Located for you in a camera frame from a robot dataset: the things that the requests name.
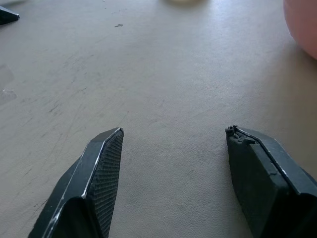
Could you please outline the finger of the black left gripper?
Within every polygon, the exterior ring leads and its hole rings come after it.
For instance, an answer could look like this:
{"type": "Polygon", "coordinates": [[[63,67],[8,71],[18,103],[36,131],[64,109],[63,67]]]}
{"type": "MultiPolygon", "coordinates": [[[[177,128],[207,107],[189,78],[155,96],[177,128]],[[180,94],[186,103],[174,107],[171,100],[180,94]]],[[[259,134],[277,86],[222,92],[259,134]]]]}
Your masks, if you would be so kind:
{"type": "Polygon", "coordinates": [[[98,134],[61,176],[30,238],[106,238],[119,182],[124,131],[98,134]]]}

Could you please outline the black pointed right gripper left finger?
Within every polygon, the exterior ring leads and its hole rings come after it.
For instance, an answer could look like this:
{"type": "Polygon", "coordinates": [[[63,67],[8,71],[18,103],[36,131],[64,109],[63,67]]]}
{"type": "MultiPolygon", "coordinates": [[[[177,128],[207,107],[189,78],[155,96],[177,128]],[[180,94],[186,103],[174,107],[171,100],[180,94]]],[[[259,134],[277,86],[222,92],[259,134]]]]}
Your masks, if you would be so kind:
{"type": "Polygon", "coordinates": [[[0,6],[0,25],[9,24],[20,19],[19,14],[0,6]]]}

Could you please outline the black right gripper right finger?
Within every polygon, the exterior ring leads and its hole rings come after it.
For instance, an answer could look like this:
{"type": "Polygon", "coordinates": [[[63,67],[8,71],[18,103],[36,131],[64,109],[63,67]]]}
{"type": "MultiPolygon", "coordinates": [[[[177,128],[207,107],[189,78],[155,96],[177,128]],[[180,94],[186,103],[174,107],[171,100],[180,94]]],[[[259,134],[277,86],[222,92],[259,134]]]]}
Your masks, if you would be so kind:
{"type": "Polygon", "coordinates": [[[226,130],[234,192],[255,238],[315,238],[317,182],[274,138],[226,130]]]}

